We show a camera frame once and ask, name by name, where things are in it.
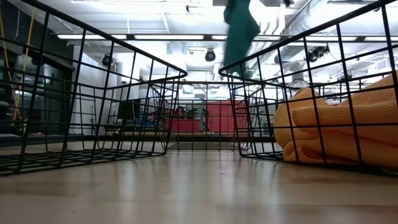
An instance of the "orange towel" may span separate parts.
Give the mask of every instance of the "orange towel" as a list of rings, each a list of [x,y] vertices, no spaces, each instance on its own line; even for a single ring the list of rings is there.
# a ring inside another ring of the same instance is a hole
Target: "orange towel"
[[[392,86],[392,75],[373,83],[366,89]],[[302,88],[291,100],[312,97],[311,89]],[[394,88],[374,90],[352,95],[355,122],[398,123],[398,107]],[[292,126],[316,126],[313,100],[289,103]],[[357,164],[358,153],[349,111],[348,100],[329,105],[317,99],[321,125],[348,124],[348,127],[322,128],[326,158],[330,164]],[[286,104],[275,113],[275,127],[290,126]],[[398,167],[398,126],[358,126],[359,145],[365,164]],[[290,128],[274,130],[278,144],[284,149],[284,159],[296,161]],[[318,128],[294,128],[298,158],[307,163],[323,163]]]

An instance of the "laminate floor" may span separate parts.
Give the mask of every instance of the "laminate floor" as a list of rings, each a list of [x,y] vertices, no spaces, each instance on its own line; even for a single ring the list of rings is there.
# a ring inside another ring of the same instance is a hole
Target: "laminate floor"
[[[398,223],[398,179],[240,158],[166,156],[0,178],[0,223]]]

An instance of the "yellow pole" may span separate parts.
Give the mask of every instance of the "yellow pole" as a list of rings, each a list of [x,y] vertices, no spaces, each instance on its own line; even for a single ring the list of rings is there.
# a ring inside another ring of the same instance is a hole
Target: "yellow pole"
[[[2,17],[1,17],[1,11],[0,11],[0,27],[1,27],[1,36],[3,37],[3,38],[6,38],[5,36],[4,36],[4,28],[3,28],[3,25],[2,25]],[[3,41],[2,42],[2,44],[3,44],[3,49],[4,49],[4,57],[6,58],[6,67],[7,67],[7,72],[8,72],[8,78],[10,79],[10,82],[12,82],[12,77],[11,77],[11,72],[10,72],[10,66],[9,66],[9,64],[8,64],[8,56],[7,56],[7,47],[6,47],[6,41]],[[14,97],[14,99],[16,100],[16,97],[15,97],[15,93],[14,93],[14,85],[13,84],[10,84],[11,85],[11,90],[12,90],[12,96]]]
[[[33,8],[33,10],[32,10],[32,19],[30,20],[29,35],[28,35],[28,38],[27,38],[27,45],[28,46],[30,45],[30,38],[32,37],[32,28],[33,28],[34,16],[35,16],[35,9]],[[24,75],[25,75],[25,69],[26,69],[26,63],[27,63],[27,54],[28,53],[29,53],[29,47],[26,48],[24,68],[22,69],[22,75],[21,75],[21,83],[22,83],[22,85],[24,84]],[[16,105],[19,105],[19,99],[20,98],[21,98],[20,95],[18,95],[18,99],[16,100]],[[17,111],[15,110],[14,118],[12,119],[12,121],[15,121],[16,116],[17,116]]]

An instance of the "ceiling beam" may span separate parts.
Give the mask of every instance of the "ceiling beam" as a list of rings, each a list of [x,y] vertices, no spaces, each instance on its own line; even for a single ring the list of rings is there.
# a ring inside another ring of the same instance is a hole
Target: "ceiling beam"
[[[126,14],[126,20],[127,20],[127,33],[130,34],[130,16],[129,16],[129,14]]]
[[[166,31],[169,34],[170,33],[169,24],[167,23],[167,19],[166,19],[166,16],[164,14],[164,11],[160,12],[160,15],[162,16],[164,27],[166,28]]]

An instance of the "red panel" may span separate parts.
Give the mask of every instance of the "red panel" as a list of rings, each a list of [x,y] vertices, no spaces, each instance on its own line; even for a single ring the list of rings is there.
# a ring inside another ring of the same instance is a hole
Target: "red panel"
[[[208,127],[213,132],[234,131],[231,102],[210,101],[207,103]]]
[[[173,119],[174,131],[200,131],[198,119]]]

